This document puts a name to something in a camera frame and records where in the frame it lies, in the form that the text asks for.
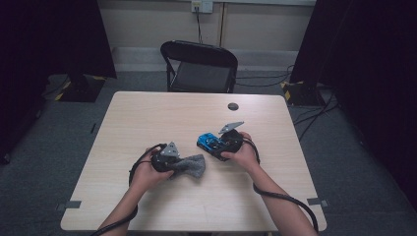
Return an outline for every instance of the hand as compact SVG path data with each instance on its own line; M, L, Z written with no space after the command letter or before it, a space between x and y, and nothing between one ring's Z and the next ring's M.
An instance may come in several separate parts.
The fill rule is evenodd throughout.
M251 140L251 136L245 132L239 132L243 136L244 139ZM242 144L240 149L233 152L224 151L221 153L221 156L230 158L236 161L240 166L242 166L247 172L250 172L252 168L259 167L259 163L257 162L257 157L255 155L254 149L245 142Z
M160 181L168 179L174 173L173 170L167 172L157 172L153 169L150 163L150 157L156 152L158 152L158 149L155 148L144 156L142 159L143 163L138 165L138 168L135 171L130 188L140 188L147 191Z

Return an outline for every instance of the black curtain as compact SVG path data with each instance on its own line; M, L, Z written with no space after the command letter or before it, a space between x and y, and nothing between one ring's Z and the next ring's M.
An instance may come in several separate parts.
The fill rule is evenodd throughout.
M116 78L96 0L2 1L0 35L1 155L50 75Z
M411 0L318 0L291 77L334 87L367 147L415 208L416 12Z

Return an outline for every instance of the wooden table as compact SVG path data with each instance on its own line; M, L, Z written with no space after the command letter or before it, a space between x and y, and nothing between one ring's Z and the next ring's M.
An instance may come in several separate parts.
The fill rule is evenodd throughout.
M228 109L230 102L239 109ZM206 172L201 179L181 175L148 191L130 230L276 231L249 175L233 161L221 162L196 146L199 135L217 135L237 121L245 122L237 130L252 136L262 168L276 183L305 204L317 197L283 97L119 91L71 198L82 203L66 209L62 228L95 230L128 189L129 170L145 149L173 141L181 157L202 153ZM325 230L322 207L310 208Z

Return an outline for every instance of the black folding chair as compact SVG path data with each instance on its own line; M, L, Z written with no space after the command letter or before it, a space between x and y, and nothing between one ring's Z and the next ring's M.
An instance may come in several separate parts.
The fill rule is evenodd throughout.
M238 62L230 51L213 45L172 40L163 43L160 52L166 62L168 91L233 92ZM171 61L180 62L176 71Z

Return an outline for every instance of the beige wall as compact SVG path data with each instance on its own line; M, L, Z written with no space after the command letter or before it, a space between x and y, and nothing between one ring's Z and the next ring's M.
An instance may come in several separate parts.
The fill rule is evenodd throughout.
M112 47L159 47L164 41L198 41L190 1L98 1ZM298 51L313 6L213 3L200 14L204 43L228 49Z

